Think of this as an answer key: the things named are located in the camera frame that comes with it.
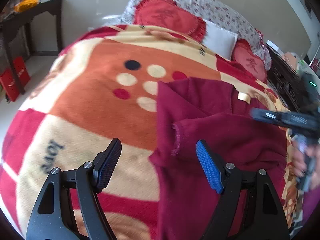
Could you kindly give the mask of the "person's right hand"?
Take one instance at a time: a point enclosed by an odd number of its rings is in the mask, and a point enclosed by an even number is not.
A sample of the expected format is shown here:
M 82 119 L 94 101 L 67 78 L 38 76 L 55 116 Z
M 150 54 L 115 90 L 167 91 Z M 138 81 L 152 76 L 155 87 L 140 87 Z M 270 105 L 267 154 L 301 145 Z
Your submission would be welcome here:
M 300 151 L 299 143 L 296 141 L 293 143 L 294 152 L 293 152 L 293 170 L 295 175 L 298 178 L 302 178 L 307 171 L 307 164 L 305 162 L 305 157 L 314 157 L 317 155 L 317 147 L 316 146 L 307 146 L 305 150 Z

